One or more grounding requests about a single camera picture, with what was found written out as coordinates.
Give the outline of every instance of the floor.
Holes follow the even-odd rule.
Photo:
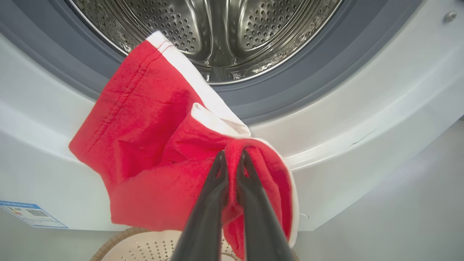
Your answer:
[[[312,232],[301,261],[464,260],[464,122]],[[0,260],[86,261],[117,232],[32,228],[0,209]]]

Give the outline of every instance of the laundry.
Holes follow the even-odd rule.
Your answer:
[[[291,170],[270,144],[251,137],[160,32],[124,60],[69,148],[101,175],[112,222],[152,231],[183,230],[215,156],[224,150],[229,194],[223,232],[241,259],[244,220],[235,175],[245,149],[290,246],[295,243],[299,214]]]

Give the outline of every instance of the white plastic surface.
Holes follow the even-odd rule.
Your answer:
[[[444,15],[454,10],[448,24]],[[286,157],[300,230],[314,230],[375,187],[464,114],[464,4],[427,0],[396,37],[307,108],[251,127]],[[94,101],[0,36],[0,200],[34,203],[71,229],[110,221],[99,175],[67,149]]]

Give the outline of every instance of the washing machine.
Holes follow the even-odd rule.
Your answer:
[[[460,0],[2,0],[0,205],[126,228],[68,144],[159,30],[285,157],[314,230],[464,115],[463,28]]]

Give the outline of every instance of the metal bolt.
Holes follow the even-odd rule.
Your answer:
[[[445,23],[452,22],[456,18],[457,15],[458,13],[456,13],[455,11],[448,12],[445,14],[445,17],[443,17],[443,22]]]

